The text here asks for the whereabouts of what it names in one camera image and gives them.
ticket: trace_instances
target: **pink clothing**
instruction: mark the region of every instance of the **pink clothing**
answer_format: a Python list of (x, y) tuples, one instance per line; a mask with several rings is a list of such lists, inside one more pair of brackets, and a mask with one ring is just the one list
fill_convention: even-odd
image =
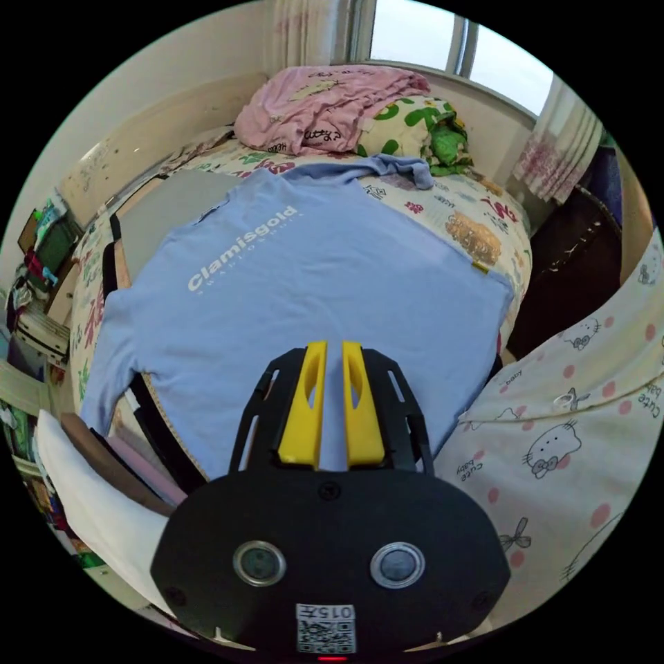
[(364, 118), (401, 97), (428, 92), (421, 74), (394, 67), (289, 67), (253, 95), (234, 130), (245, 145), (269, 152), (349, 152)]
[(173, 505), (179, 505), (186, 497), (178, 486), (166, 479), (154, 466), (146, 461), (137, 451), (129, 447), (117, 436), (110, 436), (107, 443), (111, 449), (160, 497)]

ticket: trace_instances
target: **bedsheet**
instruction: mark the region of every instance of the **bedsheet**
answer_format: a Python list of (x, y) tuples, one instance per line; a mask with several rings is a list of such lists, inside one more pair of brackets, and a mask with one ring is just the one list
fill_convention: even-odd
[[(355, 154), (301, 157), (271, 154), (255, 151), (232, 139), (221, 147), (217, 145), (212, 153), (194, 158), (185, 154), (179, 159), (171, 159), (164, 164), (163, 171), (168, 174), (178, 169), (200, 169), (242, 178), (259, 168), (281, 174), (305, 163), (360, 158)], [(435, 178), (435, 186), (431, 190), (418, 190), (409, 180), (398, 175), (383, 178), (370, 176), (361, 182), (368, 196), (424, 225), (449, 244), (466, 252), (484, 269), (507, 276), (515, 297), (501, 326), (497, 340), (499, 352), (510, 335), (531, 274), (530, 242), (524, 226), (526, 213), (521, 206), (507, 192), (480, 176)], [(142, 184), (136, 183), (136, 189)], [(106, 246), (112, 242), (110, 214), (102, 209), (97, 220), (88, 227), (77, 250), (80, 278), (73, 296), (70, 359), (77, 412), (85, 394), (104, 311), (102, 256)], [(111, 433), (115, 432), (119, 432), (124, 440), (131, 439), (137, 451), (167, 474), (145, 441), (133, 416), (131, 403), (125, 397), (118, 401), (116, 407), (111, 427)]]

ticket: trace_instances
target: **sky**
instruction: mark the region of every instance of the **sky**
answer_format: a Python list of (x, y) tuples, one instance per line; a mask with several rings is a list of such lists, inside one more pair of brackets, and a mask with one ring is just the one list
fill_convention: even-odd
[[(445, 69), (454, 15), (414, 0), (377, 0), (371, 58)], [(470, 79), (539, 115), (553, 72), (520, 46), (480, 26)]]

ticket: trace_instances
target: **hello kitty print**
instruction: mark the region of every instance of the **hello kitty print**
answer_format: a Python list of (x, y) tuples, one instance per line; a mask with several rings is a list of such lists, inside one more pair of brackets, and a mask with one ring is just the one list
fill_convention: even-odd
[(590, 563), (643, 480), (664, 426), (662, 255), (655, 234), (609, 302), (504, 367), (434, 460), (437, 477), (484, 508), (503, 545), (512, 578), (493, 628), (538, 608)]

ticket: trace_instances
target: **white curtain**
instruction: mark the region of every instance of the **white curtain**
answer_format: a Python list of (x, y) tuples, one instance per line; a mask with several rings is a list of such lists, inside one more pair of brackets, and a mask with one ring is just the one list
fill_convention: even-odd
[(265, 73), (286, 67), (329, 65), (340, 0), (264, 0)]
[(590, 166), (601, 137), (597, 116), (554, 76), (514, 176), (543, 201), (564, 203)]

